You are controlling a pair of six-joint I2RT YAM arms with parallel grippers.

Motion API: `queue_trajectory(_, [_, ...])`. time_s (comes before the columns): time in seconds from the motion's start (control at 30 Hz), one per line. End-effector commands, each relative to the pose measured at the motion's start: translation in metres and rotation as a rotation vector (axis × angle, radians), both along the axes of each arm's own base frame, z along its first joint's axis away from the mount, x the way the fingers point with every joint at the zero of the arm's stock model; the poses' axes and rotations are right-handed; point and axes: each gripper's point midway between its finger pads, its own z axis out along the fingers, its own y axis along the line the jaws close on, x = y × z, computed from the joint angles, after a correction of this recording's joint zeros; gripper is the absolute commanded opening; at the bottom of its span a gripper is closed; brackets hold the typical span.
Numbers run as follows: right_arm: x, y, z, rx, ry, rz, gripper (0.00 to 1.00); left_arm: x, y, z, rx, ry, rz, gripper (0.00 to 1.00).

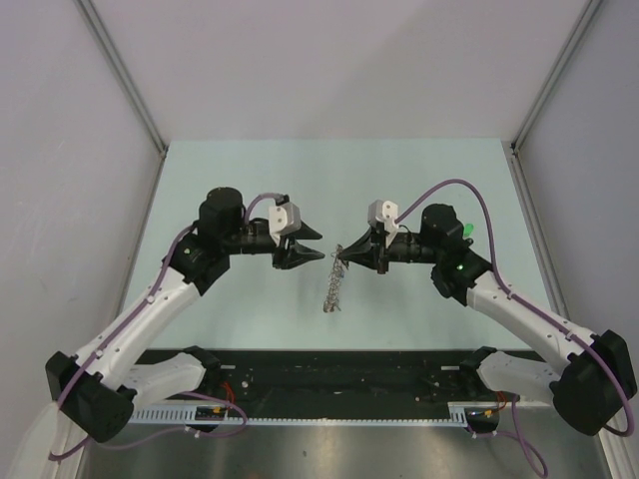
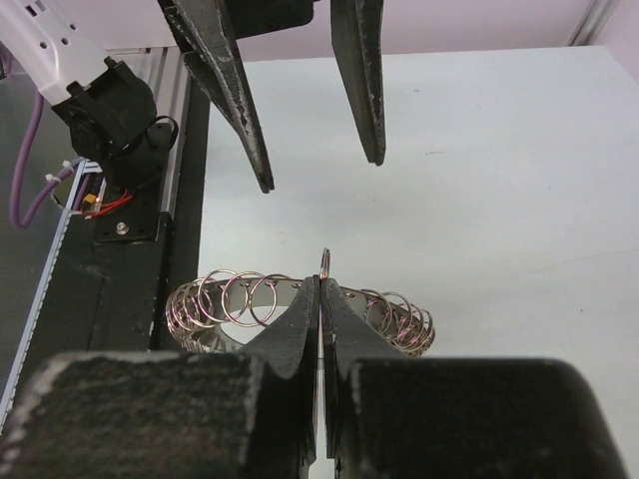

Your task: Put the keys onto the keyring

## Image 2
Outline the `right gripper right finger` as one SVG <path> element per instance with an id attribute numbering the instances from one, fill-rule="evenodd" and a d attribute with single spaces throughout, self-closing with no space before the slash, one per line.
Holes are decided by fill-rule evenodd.
<path id="1" fill-rule="evenodd" d="M 623 478 L 589 384 L 543 358 L 401 354 L 319 284 L 327 453 L 338 478 Z"/>

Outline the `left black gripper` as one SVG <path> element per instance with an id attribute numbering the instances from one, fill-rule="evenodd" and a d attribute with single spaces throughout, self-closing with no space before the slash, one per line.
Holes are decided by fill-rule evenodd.
<path id="1" fill-rule="evenodd" d="M 275 188 L 269 154 L 237 39 L 309 24 L 317 0 L 161 1 L 185 66 L 242 142 L 260 189 Z M 330 39 L 369 163 L 385 158 L 381 0 L 330 3 Z"/>

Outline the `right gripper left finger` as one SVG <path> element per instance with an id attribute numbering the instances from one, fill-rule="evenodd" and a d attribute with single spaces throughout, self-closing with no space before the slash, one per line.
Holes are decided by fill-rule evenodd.
<path id="1" fill-rule="evenodd" d="M 317 457 L 317 358 L 188 363 L 67 352 L 44 362 L 1 437 L 5 478 L 305 478 Z"/>

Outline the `metal key organizer ring disc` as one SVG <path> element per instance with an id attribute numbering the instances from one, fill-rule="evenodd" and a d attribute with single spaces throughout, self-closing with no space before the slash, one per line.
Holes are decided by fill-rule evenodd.
<path id="1" fill-rule="evenodd" d="M 179 286 L 166 302 L 169 332 L 188 363 L 269 363 L 292 371 L 316 359 L 321 303 L 333 301 L 325 360 L 405 364 L 431 346 L 430 313 L 396 292 L 350 289 L 316 277 L 217 269 Z"/>

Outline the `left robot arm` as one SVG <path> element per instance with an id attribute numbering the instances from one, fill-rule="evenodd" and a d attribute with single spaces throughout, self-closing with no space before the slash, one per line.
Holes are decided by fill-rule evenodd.
<path id="1" fill-rule="evenodd" d="M 240 138 L 264 193 L 275 180 L 238 43 L 308 24 L 310 1 L 163 1 L 185 66 Z M 334 1 L 330 37 L 356 129 L 369 162 L 385 157 L 379 1 Z M 76 153 L 108 182 L 138 190 L 160 172 L 151 132 L 158 110 L 150 87 L 91 40 L 53 1 L 5 1 L 1 41 L 68 126 Z"/>

